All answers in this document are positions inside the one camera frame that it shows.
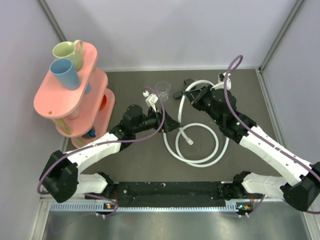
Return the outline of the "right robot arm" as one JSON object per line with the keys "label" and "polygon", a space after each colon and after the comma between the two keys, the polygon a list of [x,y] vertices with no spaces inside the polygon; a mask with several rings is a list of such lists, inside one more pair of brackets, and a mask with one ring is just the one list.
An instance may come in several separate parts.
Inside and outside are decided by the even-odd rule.
{"label": "right robot arm", "polygon": [[291,207],[308,212],[320,194],[320,164],[301,159],[273,140],[254,120],[237,110],[236,98],[229,90],[211,85],[186,90],[193,108],[206,112],[224,136],[259,156],[273,167],[279,177],[243,171],[234,177],[233,192],[239,198],[250,193],[285,200]]}

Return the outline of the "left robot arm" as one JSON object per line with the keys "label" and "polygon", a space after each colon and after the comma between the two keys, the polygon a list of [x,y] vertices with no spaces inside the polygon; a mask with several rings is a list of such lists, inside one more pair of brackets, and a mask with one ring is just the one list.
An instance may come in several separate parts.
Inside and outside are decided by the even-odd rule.
{"label": "left robot arm", "polygon": [[103,172],[84,174],[84,170],[110,155],[119,153],[136,142],[136,134],[154,129],[168,133],[180,127],[165,110],[150,107],[146,114],[139,105],[130,105],[118,125],[97,140],[74,151],[53,152],[39,178],[57,203],[85,194],[109,198],[114,191],[113,182]]}

